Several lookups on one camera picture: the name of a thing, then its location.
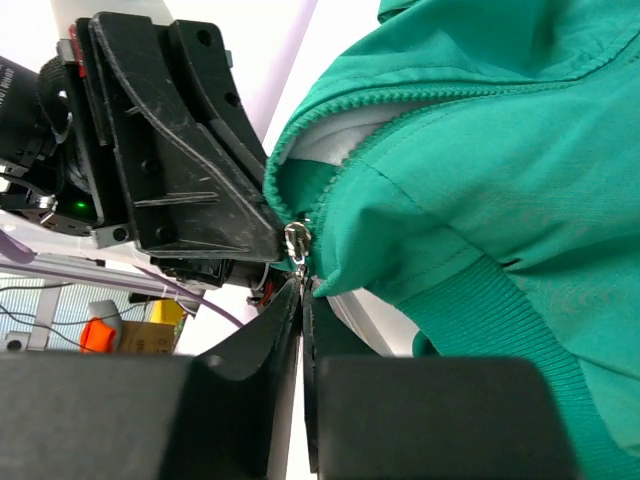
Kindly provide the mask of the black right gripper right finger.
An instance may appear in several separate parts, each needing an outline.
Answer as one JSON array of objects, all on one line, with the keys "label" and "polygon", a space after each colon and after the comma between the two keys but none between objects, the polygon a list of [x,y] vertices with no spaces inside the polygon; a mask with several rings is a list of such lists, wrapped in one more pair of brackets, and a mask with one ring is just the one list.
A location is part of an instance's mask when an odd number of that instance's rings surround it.
[{"label": "black right gripper right finger", "polygon": [[312,280],[304,281],[302,292],[306,375],[357,375],[357,368],[370,369],[392,360],[346,325],[326,298],[315,297]]}]

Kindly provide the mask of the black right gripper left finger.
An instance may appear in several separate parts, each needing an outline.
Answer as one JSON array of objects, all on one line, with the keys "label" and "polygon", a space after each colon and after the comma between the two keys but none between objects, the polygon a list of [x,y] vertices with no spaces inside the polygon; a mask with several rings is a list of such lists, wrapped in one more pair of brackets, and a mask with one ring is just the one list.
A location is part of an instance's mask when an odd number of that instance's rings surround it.
[{"label": "black right gripper left finger", "polygon": [[257,317],[197,359],[234,382],[259,373],[284,374],[299,337],[300,286],[299,280],[289,279]]}]

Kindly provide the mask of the green varsity jacket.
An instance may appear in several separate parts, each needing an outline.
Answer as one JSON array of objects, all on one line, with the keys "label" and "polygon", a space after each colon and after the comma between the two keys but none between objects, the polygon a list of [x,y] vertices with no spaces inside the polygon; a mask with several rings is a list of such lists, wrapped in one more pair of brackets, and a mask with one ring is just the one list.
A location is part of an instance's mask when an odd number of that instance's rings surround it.
[{"label": "green varsity jacket", "polygon": [[264,194],[318,297],[444,356],[536,364],[589,479],[639,475],[639,5],[383,1],[281,133]]}]

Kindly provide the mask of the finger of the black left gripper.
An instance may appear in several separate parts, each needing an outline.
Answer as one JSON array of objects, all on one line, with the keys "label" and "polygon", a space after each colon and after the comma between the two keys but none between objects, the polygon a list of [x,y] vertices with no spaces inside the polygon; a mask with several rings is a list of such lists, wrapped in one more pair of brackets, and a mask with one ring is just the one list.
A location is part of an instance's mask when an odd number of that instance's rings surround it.
[{"label": "finger of the black left gripper", "polygon": [[219,28],[176,20],[168,28],[176,84],[196,122],[205,126],[249,181],[261,188],[266,154],[242,105]]}]

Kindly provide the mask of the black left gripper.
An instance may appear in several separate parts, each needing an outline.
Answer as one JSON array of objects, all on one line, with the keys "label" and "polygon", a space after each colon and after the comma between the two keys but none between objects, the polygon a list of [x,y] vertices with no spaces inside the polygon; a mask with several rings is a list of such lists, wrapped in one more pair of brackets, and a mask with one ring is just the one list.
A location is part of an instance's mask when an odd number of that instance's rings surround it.
[{"label": "black left gripper", "polygon": [[37,72],[2,59],[1,210],[99,248],[129,241],[129,217],[155,258],[278,260],[282,225],[262,187],[180,94],[171,24],[114,12],[89,23],[128,215],[77,38]]}]

